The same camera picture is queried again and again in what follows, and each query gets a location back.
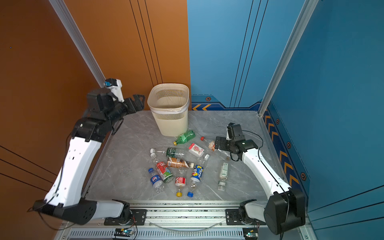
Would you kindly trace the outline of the clear bottle green white label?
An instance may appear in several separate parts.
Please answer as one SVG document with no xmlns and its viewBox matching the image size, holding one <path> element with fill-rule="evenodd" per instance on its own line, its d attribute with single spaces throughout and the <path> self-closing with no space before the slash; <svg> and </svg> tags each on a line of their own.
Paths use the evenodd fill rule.
<svg viewBox="0 0 384 240">
<path fill-rule="evenodd" d="M 228 163 L 223 163 L 219 174 L 218 190 L 224 192 L 226 190 L 226 181 L 228 179 Z"/>
</svg>

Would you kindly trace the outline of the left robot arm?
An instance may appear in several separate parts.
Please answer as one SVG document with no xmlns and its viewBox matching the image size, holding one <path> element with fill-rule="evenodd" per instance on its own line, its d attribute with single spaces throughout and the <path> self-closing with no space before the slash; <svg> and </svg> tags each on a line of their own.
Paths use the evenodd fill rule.
<svg viewBox="0 0 384 240">
<path fill-rule="evenodd" d="M 84 225 L 94 219 L 106 219 L 125 225 L 132 218 L 130 204 L 124 201 L 94 201 L 82 196 L 83 184 L 91 163 L 108 134 L 114 135 L 117 122 L 142 111 L 145 96 L 119 99 L 110 88 L 87 94 L 88 108 L 70 134 L 67 155 L 57 179 L 43 200 L 31 210 L 74 224 Z"/>
</svg>

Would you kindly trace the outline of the clear bottle red cap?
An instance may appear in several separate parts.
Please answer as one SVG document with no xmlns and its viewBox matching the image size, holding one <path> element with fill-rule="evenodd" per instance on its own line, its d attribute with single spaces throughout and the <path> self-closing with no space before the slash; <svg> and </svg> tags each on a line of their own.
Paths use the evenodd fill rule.
<svg viewBox="0 0 384 240">
<path fill-rule="evenodd" d="M 230 160 L 230 155 L 228 152 L 225 152 L 220 149 L 216 149 L 215 140 L 211 138 L 201 137 L 200 140 L 205 143 L 208 149 L 213 152 L 219 154 L 224 160 Z"/>
</svg>

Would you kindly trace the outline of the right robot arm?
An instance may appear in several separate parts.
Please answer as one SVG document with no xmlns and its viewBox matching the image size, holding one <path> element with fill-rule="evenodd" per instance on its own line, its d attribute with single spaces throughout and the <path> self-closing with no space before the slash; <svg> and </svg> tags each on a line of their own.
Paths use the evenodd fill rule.
<svg viewBox="0 0 384 240">
<path fill-rule="evenodd" d="M 244 224 L 264 222 L 275 235 L 305 225 L 305 195 L 292 189 L 274 171 L 254 141 L 216 137 L 215 149 L 237 155 L 255 175 L 267 196 L 266 202 L 248 200 L 240 204 L 239 215 Z"/>
</svg>

